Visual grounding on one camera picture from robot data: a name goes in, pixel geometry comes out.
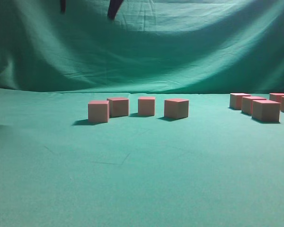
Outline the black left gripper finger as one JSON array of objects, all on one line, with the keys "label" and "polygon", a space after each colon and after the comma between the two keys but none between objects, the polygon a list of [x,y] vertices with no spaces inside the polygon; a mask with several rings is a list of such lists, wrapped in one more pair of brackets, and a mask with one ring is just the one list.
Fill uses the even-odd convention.
[{"label": "black left gripper finger", "polygon": [[123,0],[110,0],[107,11],[107,17],[109,19],[115,19],[119,8],[121,7]]}]

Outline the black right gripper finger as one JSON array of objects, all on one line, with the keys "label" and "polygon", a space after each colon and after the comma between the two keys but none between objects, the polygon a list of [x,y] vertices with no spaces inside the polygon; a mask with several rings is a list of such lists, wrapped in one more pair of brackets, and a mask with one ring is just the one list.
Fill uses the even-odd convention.
[{"label": "black right gripper finger", "polygon": [[60,0],[60,12],[65,13],[66,11],[66,0]]}]

